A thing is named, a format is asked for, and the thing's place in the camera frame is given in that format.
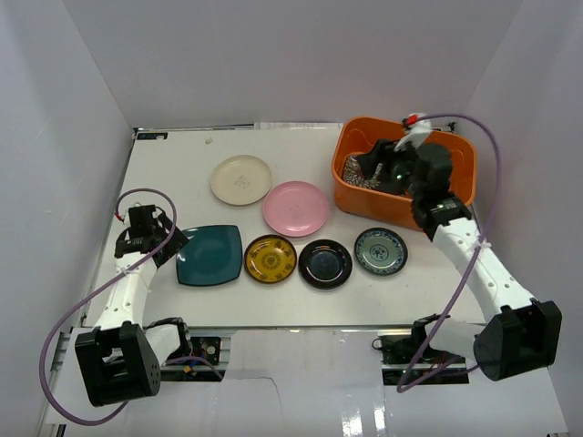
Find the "black floral rectangular plate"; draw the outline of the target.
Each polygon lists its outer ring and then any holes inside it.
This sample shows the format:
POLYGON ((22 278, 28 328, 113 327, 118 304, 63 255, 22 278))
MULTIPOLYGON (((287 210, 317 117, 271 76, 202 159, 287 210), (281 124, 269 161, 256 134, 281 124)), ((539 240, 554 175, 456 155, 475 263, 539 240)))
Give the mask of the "black floral rectangular plate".
POLYGON ((383 164, 378 163, 375 167, 374 173, 370 178, 367 178, 363 169, 357 159, 357 155, 349 155, 345 159, 342 173, 342 180, 358 188, 366 188, 385 194, 396 195, 401 197, 408 197, 408 194, 398 186, 395 181, 389 179, 389 174, 384 171, 383 164))

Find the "teal square plate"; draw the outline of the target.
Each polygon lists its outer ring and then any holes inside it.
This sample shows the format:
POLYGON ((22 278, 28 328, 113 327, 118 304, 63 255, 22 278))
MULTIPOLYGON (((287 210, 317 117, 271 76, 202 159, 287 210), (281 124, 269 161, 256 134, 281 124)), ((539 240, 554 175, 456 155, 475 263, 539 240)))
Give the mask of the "teal square plate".
POLYGON ((213 287, 240 276, 242 243, 235 225, 208 225, 183 229, 189 242, 176 257, 179 284, 213 287))

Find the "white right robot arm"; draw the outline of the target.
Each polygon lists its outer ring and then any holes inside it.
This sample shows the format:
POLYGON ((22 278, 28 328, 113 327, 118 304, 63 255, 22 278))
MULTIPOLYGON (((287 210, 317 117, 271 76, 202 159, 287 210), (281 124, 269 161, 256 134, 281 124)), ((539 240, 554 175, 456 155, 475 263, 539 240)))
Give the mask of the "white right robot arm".
POLYGON ((488 245, 468 207, 450 189, 448 149, 436 143, 399 147, 380 139, 355 160, 364 178, 378 178, 410 196, 415 223, 455 265, 462 276, 458 287, 471 290, 486 322, 485 327, 461 322, 443 310, 416 320, 410 336, 393 350, 412 364, 433 362, 443 352, 462 357, 491 381, 552 365, 561 311, 513 279, 488 245))

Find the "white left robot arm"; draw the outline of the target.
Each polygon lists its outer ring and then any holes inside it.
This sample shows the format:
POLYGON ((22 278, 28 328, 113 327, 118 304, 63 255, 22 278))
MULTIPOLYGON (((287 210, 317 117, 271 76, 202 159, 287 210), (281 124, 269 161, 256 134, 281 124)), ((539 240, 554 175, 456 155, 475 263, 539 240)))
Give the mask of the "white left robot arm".
POLYGON ((75 353, 90 403, 95 407, 151 397, 159 392, 160 366, 186 361, 192 340, 180 317, 143 324, 150 283, 159 267, 189 240, 171 231, 166 213, 153 205, 128 211, 127 229, 115 246, 116 272, 93 329, 77 336, 75 353))

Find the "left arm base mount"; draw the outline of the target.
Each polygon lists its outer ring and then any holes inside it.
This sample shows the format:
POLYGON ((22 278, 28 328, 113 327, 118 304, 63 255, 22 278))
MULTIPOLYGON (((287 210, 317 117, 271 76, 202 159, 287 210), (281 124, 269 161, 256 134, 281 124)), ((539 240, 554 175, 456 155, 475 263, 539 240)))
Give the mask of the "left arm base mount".
POLYGON ((161 379, 167 382, 221 382, 220 337, 191 337, 189 346, 169 355, 162 365, 161 379))

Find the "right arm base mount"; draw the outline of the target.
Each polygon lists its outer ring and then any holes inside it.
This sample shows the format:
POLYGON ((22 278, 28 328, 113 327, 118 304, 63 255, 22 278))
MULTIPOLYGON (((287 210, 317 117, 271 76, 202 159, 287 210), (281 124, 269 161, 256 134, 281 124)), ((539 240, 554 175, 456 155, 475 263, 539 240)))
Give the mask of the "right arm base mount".
MULTIPOLYGON (((384 386, 396 386, 406 374, 408 363, 424 340, 421 322, 418 320, 411 328, 381 332, 371 343, 375 351, 381 353, 381 369, 384 386)), ((413 367, 404 384, 409 384, 427 373, 445 366, 455 360, 446 369, 421 382, 422 385, 459 385, 469 383, 469 370, 466 360, 449 352, 427 347, 419 361, 413 367)))

